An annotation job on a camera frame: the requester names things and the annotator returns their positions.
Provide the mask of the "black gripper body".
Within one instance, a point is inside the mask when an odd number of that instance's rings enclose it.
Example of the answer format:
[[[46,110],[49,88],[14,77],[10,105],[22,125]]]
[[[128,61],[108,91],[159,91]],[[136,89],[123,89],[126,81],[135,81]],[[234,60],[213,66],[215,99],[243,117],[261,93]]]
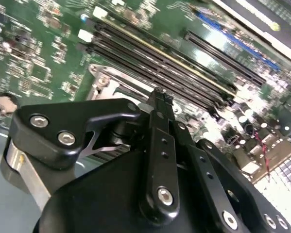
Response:
[[[39,233],[215,233],[205,199],[186,169],[179,167],[180,212],[165,226],[140,212],[141,155],[126,154],[57,190],[39,219]]]

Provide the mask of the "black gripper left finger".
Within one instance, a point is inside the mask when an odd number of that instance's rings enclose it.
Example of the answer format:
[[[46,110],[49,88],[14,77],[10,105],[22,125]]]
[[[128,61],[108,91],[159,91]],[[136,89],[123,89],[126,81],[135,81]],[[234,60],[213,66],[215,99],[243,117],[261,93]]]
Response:
[[[27,105],[16,110],[4,158],[21,177],[41,215],[64,185],[129,153],[141,155],[138,205],[147,220],[180,212],[175,139],[163,92],[144,107],[128,99]]]

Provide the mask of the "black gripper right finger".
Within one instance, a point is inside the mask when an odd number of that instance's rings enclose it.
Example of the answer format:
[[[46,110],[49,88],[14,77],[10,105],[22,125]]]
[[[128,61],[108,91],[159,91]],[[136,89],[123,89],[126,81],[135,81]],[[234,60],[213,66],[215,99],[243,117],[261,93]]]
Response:
[[[163,94],[172,120],[176,156],[188,169],[190,197],[209,233],[290,233],[280,212],[239,172],[212,142],[195,143],[187,127],[175,121],[173,97]]]

